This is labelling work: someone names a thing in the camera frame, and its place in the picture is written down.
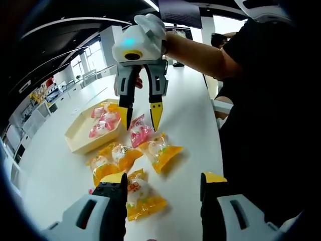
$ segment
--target table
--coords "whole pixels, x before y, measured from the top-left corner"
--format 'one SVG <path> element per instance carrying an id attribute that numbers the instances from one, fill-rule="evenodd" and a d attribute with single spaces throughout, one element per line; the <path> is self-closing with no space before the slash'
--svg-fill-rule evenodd
<path id="1" fill-rule="evenodd" d="M 151 125 L 148 78 L 136 89 L 133 118 L 145 113 Z M 171 143 L 184 147 L 168 175 L 158 175 L 146 156 L 137 159 L 131 171 L 144 168 L 148 182 L 167 201 L 166 210 L 149 218 L 126 222 L 125 240 L 201 240 L 200 176 L 204 171 L 223 175 L 222 154 L 213 107 L 201 73 L 185 66 L 169 66 L 167 96 L 159 132 Z M 41 126 L 21 159 L 27 178 L 20 180 L 24 208 L 39 229 L 60 221 L 62 213 L 93 187 L 86 156 L 70 152 L 64 133 L 77 115 L 114 95 L 114 75 L 94 81 Z"/>

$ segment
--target ceiling light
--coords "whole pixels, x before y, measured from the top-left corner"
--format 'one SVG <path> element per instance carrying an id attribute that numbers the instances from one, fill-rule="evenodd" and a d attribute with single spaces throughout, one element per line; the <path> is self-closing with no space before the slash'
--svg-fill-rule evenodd
<path id="1" fill-rule="evenodd" d="M 154 4 L 151 0 L 144 0 L 147 4 L 149 4 L 153 9 L 159 12 L 159 8 Z"/>

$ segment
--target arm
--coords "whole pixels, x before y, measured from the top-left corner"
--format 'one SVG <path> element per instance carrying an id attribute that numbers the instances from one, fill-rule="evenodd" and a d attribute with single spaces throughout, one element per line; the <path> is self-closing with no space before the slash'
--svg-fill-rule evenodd
<path id="1" fill-rule="evenodd" d="M 241 67 L 222 49 L 167 33 L 167 55 L 216 79 L 237 75 Z"/>
<path id="2" fill-rule="evenodd" d="M 231 32 L 231 33 L 226 33 L 226 34 L 223 34 L 226 38 L 230 39 L 230 38 L 233 38 L 234 35 L 236 35 L 237 32 Z"/>

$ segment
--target white glove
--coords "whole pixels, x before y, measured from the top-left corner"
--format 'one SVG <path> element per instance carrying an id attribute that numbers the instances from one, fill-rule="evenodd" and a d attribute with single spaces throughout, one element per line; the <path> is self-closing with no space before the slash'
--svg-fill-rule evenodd
<path id="1" fill-rule="evenodd" d="M 160 39 L 165 40 L 165 25 L 158 17 L 154 14 L 137 15 L 134 17 L 134 21 L 142 27 L 150 41 L 155 43 L 155 46 L 161 52 L 159 44 L 157 43 Z"/>

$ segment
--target pink snack package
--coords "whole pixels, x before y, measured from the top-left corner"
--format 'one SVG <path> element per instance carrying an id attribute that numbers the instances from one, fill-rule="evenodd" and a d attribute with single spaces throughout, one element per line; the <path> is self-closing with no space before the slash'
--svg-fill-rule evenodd
<path id="1" fill-rule="evenodd" d="M 88 189 L 88 194 L 91 195 L 95 191 L 95 189 L 96 189 L 95 187 Z"/>
<path id="2" fill-rule="evenodd" d="M 152 132 L 152 128 L 145 124 L 144 117 L 145 115 L 142 114 L 134 119 L 129 127 L 131 145 L 134 148 L 147 141 L 148 135 Z"/>
<path id="3" fill-rule="evenodd" d="M 120 119 L 120 115 L 118 112 L 106 112 L 102 114 L 99 121 L 116 123 L 119 121 L 119 119 Z"/>
<path id="4" fill-rule="evenodd" d="M 100 120 L 98 124 L 94 125 L 93 128 L 90 130 L 89 137 L 94 138 L 98 136 L 102 136 L 109 131 L 112 131 L 115 128 L 113 122 L 106 122 Z"/>
<path id="5" fill-rule="evenodd" d="M 100 118 L 105 112 L 104 107 L 96 107 L 92 110 L 91 117 Z"/>

